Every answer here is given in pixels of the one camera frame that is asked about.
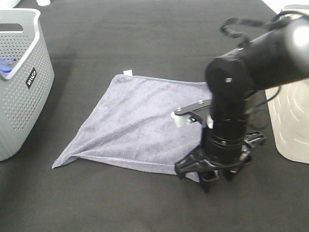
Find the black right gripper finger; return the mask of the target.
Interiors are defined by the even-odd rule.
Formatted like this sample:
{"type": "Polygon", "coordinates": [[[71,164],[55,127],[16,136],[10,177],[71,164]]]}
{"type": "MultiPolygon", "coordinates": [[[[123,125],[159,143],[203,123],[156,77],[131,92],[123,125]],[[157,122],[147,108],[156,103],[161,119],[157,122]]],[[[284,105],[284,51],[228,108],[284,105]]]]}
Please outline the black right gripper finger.
{"type": "Polygon", "coordinates": [[[210,191],[211,186],[219,179],[218,171],[199,173],[199,184],[205,193],[210,191]]]}
{"type": "Polygon", "coordinates": [[[241,171],[240,167],[222,169],[221,173],[227,181],[232,181],[241,171]]]}

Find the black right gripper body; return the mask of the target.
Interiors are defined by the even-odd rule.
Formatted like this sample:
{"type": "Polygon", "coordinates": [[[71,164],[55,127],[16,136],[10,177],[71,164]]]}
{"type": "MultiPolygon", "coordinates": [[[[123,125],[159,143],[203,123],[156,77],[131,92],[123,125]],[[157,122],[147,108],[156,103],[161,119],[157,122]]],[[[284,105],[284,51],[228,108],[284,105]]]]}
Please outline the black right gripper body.
{"type": "Polygon", "coordinates": [[[250,153],[264,145],[266,137],[260,131],[247,133],[235,140],[223,139],[204,131],[200,144],[183,159],[175,163],[175,172],[182,179],[187,173],[219,171],[226,168],[241,169],[252,161],[250,153]]]}

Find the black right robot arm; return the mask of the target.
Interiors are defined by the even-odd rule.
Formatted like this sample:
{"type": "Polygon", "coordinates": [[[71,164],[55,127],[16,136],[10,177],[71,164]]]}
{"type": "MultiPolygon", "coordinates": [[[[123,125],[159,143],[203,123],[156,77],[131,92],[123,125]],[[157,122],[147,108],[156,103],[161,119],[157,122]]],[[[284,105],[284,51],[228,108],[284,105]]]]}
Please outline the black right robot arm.
{"type": "Polygon", "coordinates": [[[265,142],[261,132],[247,132],[249,116],[258,108],[255,93],[309,76],[308,16],[276,17],[266,27],[265,34],[254,40],[244,37],[238,48],[207,66],[210,100],[174,111],[187,123],[202,126],[199,145],[174,170],[180,179],[196,173],[204,191],[219,173],[232,180],[252,161],[252,150],[265,142]]]}

